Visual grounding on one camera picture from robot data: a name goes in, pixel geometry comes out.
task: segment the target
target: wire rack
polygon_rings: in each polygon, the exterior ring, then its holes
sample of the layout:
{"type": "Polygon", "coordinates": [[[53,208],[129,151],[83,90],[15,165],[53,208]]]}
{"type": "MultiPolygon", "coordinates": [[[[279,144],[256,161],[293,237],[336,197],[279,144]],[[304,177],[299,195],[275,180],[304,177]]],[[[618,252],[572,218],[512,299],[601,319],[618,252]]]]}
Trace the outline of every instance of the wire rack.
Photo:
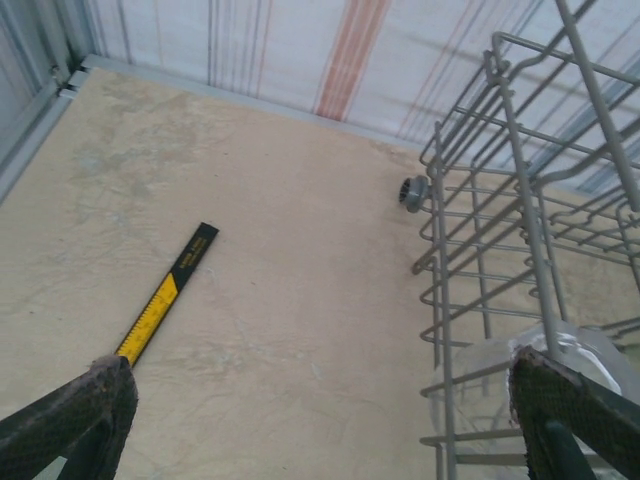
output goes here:
{"type": "MultiPolygon", "coordinates": [[[[457,451],[460,442],[521,432],[455,431],[456,386],[504,371],[510,362],[455,376],[455,352],[478,339],[455,335],[453,325],[465,318],[480,321],[490,339],[496,321],[506,318],[518,328],[538,322],[549,356],[559,359],[558,326],[572,320],[559,250],[628,267],[640,295],[640,217],[634,213],[640,209],[640,165],[629,160],[640,145],[640,118],[633,108],[640,78],[587,58],[577,24],[593,3],[587,0],[572,13],[564,0],[556,0],[562,25],[546,45],[494,33],[483,65],[435,124],[420,155],[426,176],[407,179],[400,189],[407,210],[428,214],[419,234],[430,246],[412,272],[428,272],[431,280],[420,300],[432,308],[433,324],[421,338],[433,344],[442,381],[421,394],[442,394],[445,428],[421,443],[435,448],[438,479],[455,479],[459,464],[524,464],[524,458],[513,463],[509,455],[457,451]],[[507,52],[517,61],[507,61],[507,52]],[[588,108],[573,115],[571,128],[551,134],[546,127],[553,119],[541,112],[561,95],[588,100],[588,108]],[[551,184],[565,191],[590,184],[590,196],[557,195],[547,188],[551,184]],[[499,271],[505,256],[517,258],[521,268],[499,271]],[[469,289],[456,282],[473,282],[476,295],[460,299],[460,291],[469,289]],[[531,305],[501,305],[498,299],[512,290],[525,291],[531,305]]],[[[612,339],[639,329],[640,318],[609,319],[601,326],[612,339]]]]}

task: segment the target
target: red stripe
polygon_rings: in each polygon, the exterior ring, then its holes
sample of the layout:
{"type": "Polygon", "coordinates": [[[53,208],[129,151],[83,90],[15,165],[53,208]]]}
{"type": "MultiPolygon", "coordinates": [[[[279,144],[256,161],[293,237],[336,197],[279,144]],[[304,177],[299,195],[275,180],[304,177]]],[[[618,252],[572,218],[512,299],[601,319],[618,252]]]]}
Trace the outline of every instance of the red stripe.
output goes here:
{"type": "Polygon", "coordinates": [[[342,24],[340,25],[340,31],[338,32],[336,42],[333,46],[333,56],[329,63],[329,73],[324,81],[320,102],[316,108],[316,115],[320,115],[321,117],[329,116],[331,97],[334,93],[335,84],[341,74],[340,68],[342,68],[342,59],[348,47],[349,32],[353,27],[357,10],[357,0],[349,0],[347,9],[342,15],[342,24]]]}
{"type": "Polygon", "coordinates": [[[376,22],[375,25],[375,31],[373,33],[373,39],[374,41],[371,41],[368,43],[367,45],[367,52],[365,54],[365,56],[363,57],[363,65],[362,67],[359,69],[358,71],[358,76],[354,82],[353,87],[351,88],[351,92],[349,94],[349,98],[347,99],[347,103],[343,109],[343,111],[341,112],[341,116],[340,116],[340,121],[346,121],[347,117],[349,115],[349,110],[351,108],[351,102],[353,100],[353,98],[356,96],[358,89],[360,88],[360,84],[362,83],[362,77],[364,76],[364,71],[367,68],[367,64],[369,62],[369,57],[371,56],[371,51],[373,50],[373,47],[375,45],[375,39],[378,38],[378,34],[380,33],[380,30],[382,29],[382,25],[384,24],[384,19],[387,16],[387,11],[389,10],[389,7],[391,6],[391,1],[389,2],[381,2],[381,5],[383,6],[383,12],[382,15],[379,18],[374,17],[374,22],[376,22]]]}
{"type": "Polygon", "coordinates": [[[317,115],[344,119],[390,4],[391,0],[349,1],[316,108],[317,115]]]}
{"type": "Polygon", "coordinates": [[[460,16],[460,19],[458,20],[458,23],[456,23],[456,26],[453,28],[453,31],[451,32],[451,35],[449,35],[449,38],[447,39],[446,45],[440,50],[440,55],[438,56],[438,60],[436,60],[436,63],[433,65],[433,68],[429,72],[429,75],[427,75],[427,78],[425,79],[424,83],[422,84],[422,87],[420,87],[420,91],[418,92],[418,95],[416,96],[416,98],[413,100],[413,103],[411,104],[411,108],[409,108],[409,111],[407,112],[407,116],[402,121],[402,125],[400,125],[400,129],[398,130],[398,133],[396,134],[396,136],[400,136],[400,134],[402,133],[402,130],[407,125],[407,122],[409,121],[409,118],[411,117],[413,112],[416,110],[416,106],[418,105],[418,102],[420,101],[420,98],[424,94],[424,91],[426,90],[427,85],[429,85],[429,83],[431,82],[431,78],[433,77],[435,72],[438,71],[438,67],[440,65],[440,62],[445,57],[445,55],[448,55],[447,52],[449,51],[449,46],[451,45],[451,42],[454,40],[454,38],[458,35],[458,31],[460,30],[460,27],[462,26],[464,18],[467,16],[469,11],[471,10],[471,6],[472,5],[473,5],[473,2],[467,2],[467,7],[465,8],[464,12],[460,16]]]}

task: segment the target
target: wall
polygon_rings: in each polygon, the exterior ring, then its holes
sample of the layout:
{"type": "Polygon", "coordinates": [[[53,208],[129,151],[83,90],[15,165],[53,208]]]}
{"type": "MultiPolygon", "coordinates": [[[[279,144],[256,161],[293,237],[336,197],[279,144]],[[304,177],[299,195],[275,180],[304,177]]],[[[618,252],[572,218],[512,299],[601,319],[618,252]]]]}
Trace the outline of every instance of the wall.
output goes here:
{"type": "MultiPolygon", "coordinates": [[[[579,3],[569,2],[572,10],[579,3]]],[[[560,28],[552,0],[57,0],[57,4],[61,11],[70,11],[61,15],[67,20],[65,28],[74,37],[83,36],[79,55],[95,51],[419,144],[428,139],[433,122],[451,107],[479,65],[492,32],[502,30],[545,43],[560,28]],[[69,19],[80,26],[70,26],[69,19]]],[[[640,2],[597,2],[580,24],[591,59],[638,76],[638,23],[640,2]]],[[[0,23],[0,35],[3,31],[0,23]]],[[[4,50],[0,92],[9,88],[4,82],[15,94],[0,113],[0,129],[37,90],[37,85],[22,81],[22,70],[13,68],[12,62],[21,60],[15,55],[7,59],[4,50]]],[[[518,60],[524,54],[514,48],[507,56],[518,60]]],[[[535,76],[529,80],[519,86],[520,92],[530,91],[538,81],[535,76]]],[[[614,95],[617,86],[601,81],[614,95]]],[[[529,127],[562,135],[584,121],[588,102],[575,70],[555,83],[555,95],[525,120],[532,122],[529,127]]],[[[627,113],[637,114],[640,100],[632,100],[627,113]]],[[[599,139],[594,133],[586,142],[599,139]]],[[[532,158],[542,155],[535,143],[527,148],[532,158]]],[[[640,144],[629,146],[629,151],[637,160],[640,144]]],[[[508,156],[496,159],[498,164],[508,161],[508,156]]],[[[603,181],[602,175],[595,180],[593,175],[602,168],[590,169],[574,186],[595,191],[593,184],[603,181]],[[591,186],[583,185],[587,181],[591,186]]],[[[608,170],[604,175],[613,178],[608,170]]]]}
{"type": "Polygon", "coordinates": [[[57,82],[95,50],[87,18],[84,0],[0,0],[0,175],[57,82]]]}

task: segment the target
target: metal edge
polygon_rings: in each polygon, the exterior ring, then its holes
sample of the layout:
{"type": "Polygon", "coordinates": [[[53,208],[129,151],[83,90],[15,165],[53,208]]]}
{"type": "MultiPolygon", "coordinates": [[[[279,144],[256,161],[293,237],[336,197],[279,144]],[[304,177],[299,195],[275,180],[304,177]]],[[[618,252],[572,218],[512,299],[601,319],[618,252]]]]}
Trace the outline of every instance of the metal edge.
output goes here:
{"type": "Polygon", "coordinates": [[[46,85],[51,67],[44,45],[34,32],[38,31],[32,12],[23,2],[0,2],[0,15],[11,26],[16,41],[22,46],[22,60],[29,71],[27,76],[36,83],[35,90],[46,85]]]}
{"type": "Polygon", "coordinates": [[[88,70],[91,70],[92,68],[101,68],[110,72],[131,75],[136,78],[148,80],[169,87],[178,88],[180,90],[185,90],[197,95],[219,98],[236,105],[255,108],[266,113],[275,113],[295,120],[302,120],[304,122],[312,123],[321,127],[331,128],[333,130],[338,130],[344,133],[351,133],[360,137],[374,140],[376,142],[384,142],[390,145],[407,148],[409,150],[415,150],[419,152],[424,147],[419,143],[408,142],[392,135],[369,130],[368,128],[358,127],[356,125],[350,125],[338,122],[336,120],[319,117],[317,115],[313,115],[312,113],[295,110],[293,108],[277,105],[265,100],[259,100],[219,88],[210,87],[193,80],[175,77],[173,75],[152,70],[150,68],[140,67],[137,65],[129,65],[117,60],[111,60],[105,57],[101,57],[99,55],[88,55],[82,62],[82,66],[88,70]]]}
{"type": "Polygon", "coordinates": [[[59,95],[61,97],[73,100],[78,95],[78,92],[76,90],[71,90],[69,88],[63,88],[62,90],[60,90],[59,95]]]}
{"type": "Polygon", "coordinates": [[[0,138],[0,174],[8,161],[11,151],[23,140],[29,128],[33,126],[36,119],[42,114],[47,104],[55,96],[55,93],[56,82],[51,79],[0,138]]]}
{"type": "Polygon", "coordinates": [[[86,0],[55,0],[54,3],[60,13],[66,39],[69,42],[72,62],[94,52],[86,0]]]}
{"type": "Polygon", "coordinates": [[[0,204],[7,197],[70,103],[70,98],[56,97],[50,108],[28,133],[22,145],[10,155],[7,166],[0,175],[0,204]]]}
{"type": "Polygon", "coordinates": [[[55,62],[60,75],[59,80],[64,83],[71,77],[68,66],[71,54],[61,19],[50,0],[35,0],[35,7],[34,16],[43,29],[43,41],[48,44],[51,60],[55,62]]]}
{"type": "Polygon", "coordinates": [[[82,87],[82,85],[84,85],[84,82],[87,81],[87,78],[89,78],[89,74],[87,72],[76,70],[75,72],[73,72],[73,75],[71,75],[71,78],[69,79],[69,85],[80,88],[82,87]]]}

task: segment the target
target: beige floor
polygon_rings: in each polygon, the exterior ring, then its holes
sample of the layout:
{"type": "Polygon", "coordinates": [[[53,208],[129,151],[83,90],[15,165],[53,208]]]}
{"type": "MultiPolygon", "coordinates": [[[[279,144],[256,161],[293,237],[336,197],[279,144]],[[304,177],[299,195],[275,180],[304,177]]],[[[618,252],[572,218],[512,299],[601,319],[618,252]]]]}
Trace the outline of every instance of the beige floor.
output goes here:
{"type": "MultiPolygon", "coordinates": [[[[418,171],[415,152],[94,71],[0,208],[0,417],[113,351],[205,221],[221,233],[136,366],[118,478],[431,478],[430,276],[409,273],[426,216],[396,203],[418,171]]],[[[576,323],[638,311],[628,269],[559,262],[576,323]]],[[[535,308],[526,289],[496,302],[535,308]]]]}

